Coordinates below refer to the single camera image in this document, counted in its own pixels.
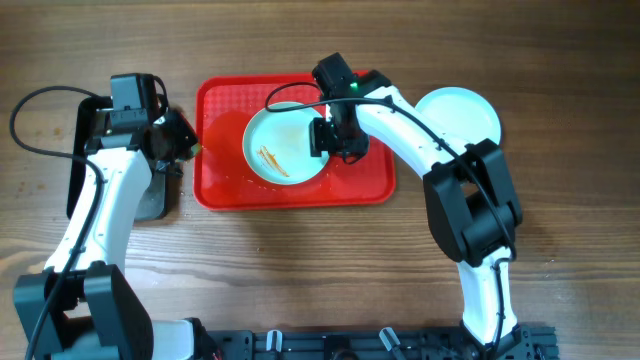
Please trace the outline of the green and yellow sponge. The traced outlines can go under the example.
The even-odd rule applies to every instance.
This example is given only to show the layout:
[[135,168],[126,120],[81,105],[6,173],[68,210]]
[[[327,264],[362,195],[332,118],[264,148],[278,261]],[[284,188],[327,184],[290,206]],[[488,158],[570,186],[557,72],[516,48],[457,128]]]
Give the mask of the green and yellow sponge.
[[202,150],[202,146],[200,143],[196,143],[194,144],[191,148],[190,148],[190,156],[191,157],[195,157],[197,156]]

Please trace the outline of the light blue plate top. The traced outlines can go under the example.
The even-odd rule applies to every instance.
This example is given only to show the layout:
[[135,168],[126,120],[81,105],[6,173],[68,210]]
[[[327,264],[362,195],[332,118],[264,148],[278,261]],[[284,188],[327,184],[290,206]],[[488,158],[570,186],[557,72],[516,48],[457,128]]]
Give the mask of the light blue plate top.
[[321,114],[313,108],[278,112],[299,106],[280,102],[258,111],[248,122],[242,152],[250,169],[261,179],[276,185],[297,185],[318,175],[327,165],[327,154],[313,157],[309,125]]

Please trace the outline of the light blue plate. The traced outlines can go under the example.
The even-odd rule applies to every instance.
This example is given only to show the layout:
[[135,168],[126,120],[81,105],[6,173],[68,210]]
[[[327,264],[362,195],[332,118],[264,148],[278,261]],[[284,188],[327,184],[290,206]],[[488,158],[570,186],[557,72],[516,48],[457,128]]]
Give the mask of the light blue plate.
[[444,129],[478,143],[502,140],[502,127],[494,107],[478,93],[462,87],[443,87],[425,95],[415,106]]
[[321,114],[313,108],[278,112],[299,106],[280,102],[258,111],[248,122],[242,152],[250,169],[261,179],[276,185],[297,185],[318,175],[327,165],[327,154],[313,157],[309,125]]

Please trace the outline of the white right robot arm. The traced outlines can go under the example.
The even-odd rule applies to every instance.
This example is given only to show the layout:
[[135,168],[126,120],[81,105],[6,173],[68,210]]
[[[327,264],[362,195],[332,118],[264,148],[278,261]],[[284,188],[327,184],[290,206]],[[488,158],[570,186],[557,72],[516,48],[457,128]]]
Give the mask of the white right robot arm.
[[421,177],[431,235],[458,268],[462,325],[476,343],[498,350],[517,325],[508,268],[523,217],[499,141],[480,126],[465,136],[455,122],[428,117],[393,85],[350,81],[320,91],[328,115],[311,126],[312,152],[361,157],[362,138],[373,136]]

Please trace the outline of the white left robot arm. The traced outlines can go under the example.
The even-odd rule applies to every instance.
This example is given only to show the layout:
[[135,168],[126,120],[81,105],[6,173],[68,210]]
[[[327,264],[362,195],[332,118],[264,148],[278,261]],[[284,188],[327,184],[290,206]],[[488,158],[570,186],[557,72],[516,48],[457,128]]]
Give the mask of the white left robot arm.
[[139,129],[113,127],[101,141],[139,134],[133,146],[86,157],[83,188],[63,240],[36,275],[23,275],[14,305],[29,359],[199,359],[211,340],[195,319],[153,321],[124,276],[130,233],[151,184],[152,160],[185,160],[198,146],[177,110]]

